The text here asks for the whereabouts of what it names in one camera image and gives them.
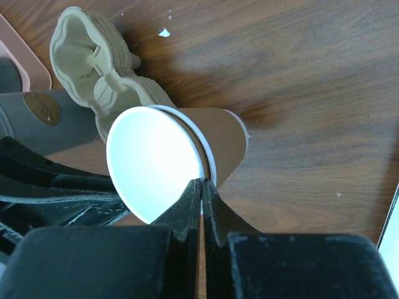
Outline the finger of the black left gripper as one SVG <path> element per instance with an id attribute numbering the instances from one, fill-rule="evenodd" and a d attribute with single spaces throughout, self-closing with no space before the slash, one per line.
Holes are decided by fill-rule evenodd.
<path id="1" fill-rule="evenodd" d="M 11 137 L 1 139 L 1 198 L 115 196 L 110 177 L 57 164 Z"/>
<path id="2" fill-rule="evenodd" d="M 129 214 L 116 194 L 1 198 L 1 255 L 11 255 L 31 230 L 71 225 L 108 226 Z"/>

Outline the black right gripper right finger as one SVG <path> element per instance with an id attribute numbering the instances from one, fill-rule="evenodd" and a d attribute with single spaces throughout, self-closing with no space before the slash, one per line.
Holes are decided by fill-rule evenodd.
<path id="1" fill-rule="evenodd" d="M 202 184 L 206 293 L 208 298 L 235 298 L 234 277 L 239 275 L 230 235 L 247 237 L 261 232 L 234 212 L 209 179 Z"/>

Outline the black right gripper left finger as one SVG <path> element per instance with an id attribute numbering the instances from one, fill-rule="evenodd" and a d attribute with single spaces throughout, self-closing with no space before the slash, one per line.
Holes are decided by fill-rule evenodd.
<path id="1" fill-rule="evenodd" d="M 200 179 L 189 181 L 180 198 L 151 223 L 170 231 L 162 298 L 199 296 L 201 187 Z"/>

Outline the brown paper coffee cup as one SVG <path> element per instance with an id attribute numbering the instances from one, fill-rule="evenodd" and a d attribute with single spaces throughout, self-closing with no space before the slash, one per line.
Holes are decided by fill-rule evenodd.
<path id="1" fill-rule="evenodd" d="M 242 119 L 222 108 L 166 107 L 163 111 L 191 129 L 206 155 L 209 178 L 216 187 L 220 187 L 248 150 L 249 134 Z"/>

